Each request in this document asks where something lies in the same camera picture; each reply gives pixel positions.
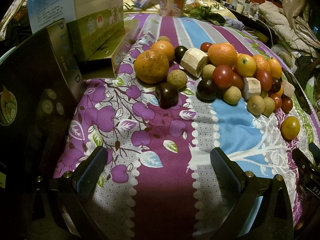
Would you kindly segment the red cherry tomato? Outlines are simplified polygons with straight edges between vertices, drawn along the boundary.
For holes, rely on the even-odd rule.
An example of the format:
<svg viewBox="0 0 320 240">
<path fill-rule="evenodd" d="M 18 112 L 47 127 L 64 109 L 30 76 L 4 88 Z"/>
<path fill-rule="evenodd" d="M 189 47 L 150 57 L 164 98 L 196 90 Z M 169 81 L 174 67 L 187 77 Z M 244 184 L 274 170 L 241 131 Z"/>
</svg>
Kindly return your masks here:
<svg viewBox="0 0 320 240">
<path fill-rule="evenodd" d="M 213 71 L 213 80 L 219 89 L 226 89 L 232 85 L 233 71 L 229 66 L 219 65 Z"/>
</svg>

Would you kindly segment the large rough brown orange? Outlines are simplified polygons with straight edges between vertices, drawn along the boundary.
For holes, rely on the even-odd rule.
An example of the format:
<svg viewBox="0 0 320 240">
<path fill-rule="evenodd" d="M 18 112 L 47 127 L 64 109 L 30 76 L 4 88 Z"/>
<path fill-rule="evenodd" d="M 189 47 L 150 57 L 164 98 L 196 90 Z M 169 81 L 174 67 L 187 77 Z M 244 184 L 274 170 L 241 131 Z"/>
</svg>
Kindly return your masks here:
<svg viewBox="0 0 320 240">
<path fill-rule="evenodd" d="M 149 49 L 141 53 L 134 62 L 136 76 L 147 84 L 156 84 L 167 77 L 169 61 L 157 50 Z"/>
</svg>

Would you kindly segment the lone yellow kumquat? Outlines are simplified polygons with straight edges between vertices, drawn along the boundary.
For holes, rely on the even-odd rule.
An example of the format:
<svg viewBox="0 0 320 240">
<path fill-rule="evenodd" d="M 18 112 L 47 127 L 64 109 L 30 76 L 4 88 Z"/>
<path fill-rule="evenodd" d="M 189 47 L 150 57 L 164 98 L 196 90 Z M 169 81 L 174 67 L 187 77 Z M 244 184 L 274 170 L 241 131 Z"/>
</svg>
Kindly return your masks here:
<svg viewBox="0 0 320 240">
<path fill-rule="evenodd" d="M 294 116 L 287 117 L 281 124 L 281 133 L 286 140 L 293 140 L 300 132 L 300 123 Z"/>
</svg>

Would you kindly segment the black smartphone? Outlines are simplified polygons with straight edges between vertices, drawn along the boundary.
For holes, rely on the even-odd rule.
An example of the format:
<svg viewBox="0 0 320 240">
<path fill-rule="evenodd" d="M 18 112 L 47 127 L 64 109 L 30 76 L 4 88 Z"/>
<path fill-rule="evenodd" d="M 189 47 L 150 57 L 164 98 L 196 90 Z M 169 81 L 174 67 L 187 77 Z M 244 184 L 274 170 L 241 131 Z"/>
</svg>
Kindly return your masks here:
<svg viewBox="0 0 320 240">
<path fill-rule="evenodd" d="M 308 104 L 308 101 L 303 93 L 303 90 L 300 86 L 300 84 L 298 83 L 298 81 L 296 80 L 295 76 L 293 74 L 291 74 L 290 72 L 288 72 L 285 68 L 283 68 L 283 73 L 287 78 L 287 81 L 289 83 L 291 83 L 291 85 L 294 86 L 295 88 L 295 96 L 298 100 L 298 103 L 300 105 L 300 107 L 306 112 L 308 113 L 308 115 L 311 115 L 311 109 L 310 106 Z"/>
</svg>

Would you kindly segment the small sugarcane chunk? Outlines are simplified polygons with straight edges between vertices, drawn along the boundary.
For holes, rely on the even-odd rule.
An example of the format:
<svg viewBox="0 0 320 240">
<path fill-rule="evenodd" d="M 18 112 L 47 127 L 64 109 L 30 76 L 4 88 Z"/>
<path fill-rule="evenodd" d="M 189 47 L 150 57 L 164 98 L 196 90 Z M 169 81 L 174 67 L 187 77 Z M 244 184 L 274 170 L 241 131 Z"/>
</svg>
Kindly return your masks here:
<svg viewBox="0 0 320 240">
<path fill-rule="evenodd" d="M 254 77 L 244 77 L 244 87 L 242 90 L 242 95 L 245 100 L 249 100 L 255 95 L 261 94 L 260 81 Z"/>
</svg>

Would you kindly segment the black product box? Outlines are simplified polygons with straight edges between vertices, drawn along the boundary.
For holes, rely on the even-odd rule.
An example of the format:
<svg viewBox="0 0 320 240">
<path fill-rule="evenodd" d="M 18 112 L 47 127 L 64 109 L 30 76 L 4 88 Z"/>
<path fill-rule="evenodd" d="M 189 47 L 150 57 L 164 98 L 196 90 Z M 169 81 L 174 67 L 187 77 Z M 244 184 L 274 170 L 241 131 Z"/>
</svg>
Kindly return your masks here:
<svg viewBox="0 0 320 240">
<path fill-rule="evenodd" d="M 1 206 L 53 176 L 85 91 L 64 20 L 37 31 L 1 62 Z"/>
</svg>

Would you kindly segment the pile of clothes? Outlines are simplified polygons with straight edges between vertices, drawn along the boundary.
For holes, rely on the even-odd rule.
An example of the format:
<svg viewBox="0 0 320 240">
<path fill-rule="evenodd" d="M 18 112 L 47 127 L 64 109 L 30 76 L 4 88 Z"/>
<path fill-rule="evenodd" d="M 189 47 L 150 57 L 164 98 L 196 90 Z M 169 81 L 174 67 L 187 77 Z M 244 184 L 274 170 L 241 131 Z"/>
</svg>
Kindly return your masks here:
<svg viewBox="0 0 320 240">
<path fill-rule="evenodd" d="M 315 48 L 303 41 L 291 28 L 282 8 L 269 1 L 260 4 L 258 8 L 260 15 L 263 16 L 282 42 L 285 42 L 293 50 L 300 50 L 317 57 Z"/>
</svg>

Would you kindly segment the flat green gold box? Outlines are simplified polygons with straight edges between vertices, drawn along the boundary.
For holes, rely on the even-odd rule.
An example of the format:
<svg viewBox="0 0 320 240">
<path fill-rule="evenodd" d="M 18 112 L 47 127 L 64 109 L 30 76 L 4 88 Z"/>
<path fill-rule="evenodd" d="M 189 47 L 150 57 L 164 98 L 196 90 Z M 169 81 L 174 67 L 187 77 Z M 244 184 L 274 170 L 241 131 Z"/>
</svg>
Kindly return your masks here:
<svg viewBox="0 0 320 240">
<path fill-rule="evenodd" d="M 101 45 L 93 55 L 79 64 L 84 79 L 116 78 L 119 67 L 140 29 L 139 20 L 124 21 L 124 26 Z"/>
</svg>

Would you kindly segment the dark purple cherry tomato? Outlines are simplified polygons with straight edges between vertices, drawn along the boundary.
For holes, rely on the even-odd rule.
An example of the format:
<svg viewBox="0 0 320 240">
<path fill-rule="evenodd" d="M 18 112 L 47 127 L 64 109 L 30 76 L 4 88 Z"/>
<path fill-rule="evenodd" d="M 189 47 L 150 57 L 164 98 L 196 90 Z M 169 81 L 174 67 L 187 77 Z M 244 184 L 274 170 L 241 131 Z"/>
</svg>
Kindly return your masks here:
<svg viewBox="0 0 320 240">
<path fill-rule="evenodd" d="M 178 89 L 169 82 L 159 84 L 155 89 L 155 93 L 159 105 L 163 109 L 174 107 L 178 103 Z"/>
</svg>

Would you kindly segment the big orange mandarin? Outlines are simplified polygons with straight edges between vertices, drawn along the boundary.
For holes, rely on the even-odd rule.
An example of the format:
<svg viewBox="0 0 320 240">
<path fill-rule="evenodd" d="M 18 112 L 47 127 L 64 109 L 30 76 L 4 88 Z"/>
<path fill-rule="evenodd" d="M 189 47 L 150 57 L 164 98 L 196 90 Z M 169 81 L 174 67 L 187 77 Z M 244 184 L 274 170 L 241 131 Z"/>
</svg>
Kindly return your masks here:
<svg viewBox="0 0 320 240">
<path fill-rule="evenodd" d="M 215 43 L 208 49 L 208 57 L 214 66 L 226 65 L 232 67 L 238 58 L 236 49 L 228 43 Z"/>
</svg>

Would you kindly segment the brown longan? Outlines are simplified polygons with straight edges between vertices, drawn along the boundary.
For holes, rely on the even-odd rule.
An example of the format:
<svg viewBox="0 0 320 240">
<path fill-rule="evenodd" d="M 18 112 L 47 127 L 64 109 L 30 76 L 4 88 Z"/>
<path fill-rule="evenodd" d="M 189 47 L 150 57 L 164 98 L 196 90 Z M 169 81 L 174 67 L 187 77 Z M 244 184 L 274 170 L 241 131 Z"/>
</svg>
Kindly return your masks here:
<svg viewBox="0 0 320 240">
<path fill-rule="evenodd" d="M 187 85 L 188 78 L 184 71 L 173 70 L 168 74 L 167 81 L 180 90 Z"/>
</svg>

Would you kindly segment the purple striped floral bedsheet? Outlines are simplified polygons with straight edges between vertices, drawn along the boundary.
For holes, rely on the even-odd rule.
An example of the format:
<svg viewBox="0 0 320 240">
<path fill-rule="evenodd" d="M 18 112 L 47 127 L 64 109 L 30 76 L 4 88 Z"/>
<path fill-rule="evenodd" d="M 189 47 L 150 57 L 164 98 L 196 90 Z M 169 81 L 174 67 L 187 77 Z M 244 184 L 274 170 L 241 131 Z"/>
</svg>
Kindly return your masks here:
<svg viewBox="0 0 320 240">
<path fill-rule="evenodd" d="M 152 85 L 141 83 L 133 64 L 161 35 L 173 45 L 199 48 L 203 42 L 230 43 L 237 52 L 276 58 L 275 52 L 246 31 L 192 18 L 128 14 L 140 22 L 135 44 L 117 78 L 90 79 L 67 136 L 54 176 L 75 169 L 97 146 L 108 162 L 87 210 L 109 239 L 209 239 L 227 213 L 210 164 L 210 151 L 221 148 L 240 167 L 260 177 L 281 174 L 290 195 L 293 220 L 302 215 L 304 195 L 297 191 L 294 148 L 308 150 L 319 141 L 319 122 L 294 102 L 291 116 L 300 133 L 287 142 L 280 132 L 281 110 L 253 116 L 240 100 L 202 102 L 198 80 L 188 77 L 176 106 L 162 109 Z"/>
</svg>

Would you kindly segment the peeled sugarcane chunk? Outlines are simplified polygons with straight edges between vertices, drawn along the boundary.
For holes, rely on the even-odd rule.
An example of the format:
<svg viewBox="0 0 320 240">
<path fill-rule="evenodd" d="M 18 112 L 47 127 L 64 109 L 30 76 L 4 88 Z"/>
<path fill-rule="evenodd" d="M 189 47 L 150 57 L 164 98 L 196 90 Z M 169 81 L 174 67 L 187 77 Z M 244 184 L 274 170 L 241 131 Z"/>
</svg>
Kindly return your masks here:
<svg viewBox="0 0 320 240">
<path fill-rule="evenodd" d="M 188 49 L 181 59 L 180 65 L 191 75 L 199 78 L 205 65 L 209 62 L 208 55 L 197 48 Z"/>
</svg>

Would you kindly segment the blue green cardboard box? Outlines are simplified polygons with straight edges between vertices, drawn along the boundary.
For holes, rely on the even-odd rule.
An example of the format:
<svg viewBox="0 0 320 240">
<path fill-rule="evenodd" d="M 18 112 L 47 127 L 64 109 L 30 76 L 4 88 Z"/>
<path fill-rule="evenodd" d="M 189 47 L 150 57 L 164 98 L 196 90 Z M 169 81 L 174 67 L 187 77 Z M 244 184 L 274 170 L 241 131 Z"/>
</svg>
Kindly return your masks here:
<svg viewBox="0 0 320 240">
<path fill-rule="evenodd" d="M 64 18 L 78 59 L 87 60 L 124 25 L 123 0 L 27 0 L 33 33 Z"/>
</svg>

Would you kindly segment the green leafy vegetables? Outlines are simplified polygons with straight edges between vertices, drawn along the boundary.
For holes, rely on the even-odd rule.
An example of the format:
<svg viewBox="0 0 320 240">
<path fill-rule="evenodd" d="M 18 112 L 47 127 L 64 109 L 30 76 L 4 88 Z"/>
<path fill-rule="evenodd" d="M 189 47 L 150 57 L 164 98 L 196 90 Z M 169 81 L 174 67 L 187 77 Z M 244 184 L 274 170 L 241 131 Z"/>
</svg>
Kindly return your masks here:
<svg viewBox="0 0 320 240">
<path fill-rule="evenodd" d="M 223 16 L 213 12 L 211 7 L 205 6 L 198 6 L 191 9 L 189 17 L 212 23 L 214 25 L 224 25 L 226 23 L 226 19 Z"/>
</svg>

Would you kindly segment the snack packet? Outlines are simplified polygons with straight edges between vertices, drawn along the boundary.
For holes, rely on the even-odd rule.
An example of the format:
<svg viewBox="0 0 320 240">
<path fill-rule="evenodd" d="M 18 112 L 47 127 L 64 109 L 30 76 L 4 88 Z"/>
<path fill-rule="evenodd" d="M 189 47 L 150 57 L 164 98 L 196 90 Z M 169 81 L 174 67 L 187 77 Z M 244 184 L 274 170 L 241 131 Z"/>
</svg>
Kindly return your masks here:
<svg viewBox="0 0 320 240">
<path fill-rule="evenodd" d="M 159 3 L 159 0 L 134 0 L 133 4 L 140 9 L 148 9 Z"/>
</svg>

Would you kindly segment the instant noodle cup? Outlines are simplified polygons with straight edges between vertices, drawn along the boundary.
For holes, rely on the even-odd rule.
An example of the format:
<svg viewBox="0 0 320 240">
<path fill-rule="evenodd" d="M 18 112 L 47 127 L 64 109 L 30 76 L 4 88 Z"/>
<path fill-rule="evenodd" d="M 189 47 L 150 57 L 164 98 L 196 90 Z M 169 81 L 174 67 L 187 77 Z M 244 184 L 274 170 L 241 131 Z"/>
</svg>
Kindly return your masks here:
<svg viewBox="0 0 320 240">
<path fill-rule="evenodd" d="M 181 17 L 186 0 L 159 0 L 159 14 L 163 17 Z"/>
</svg>

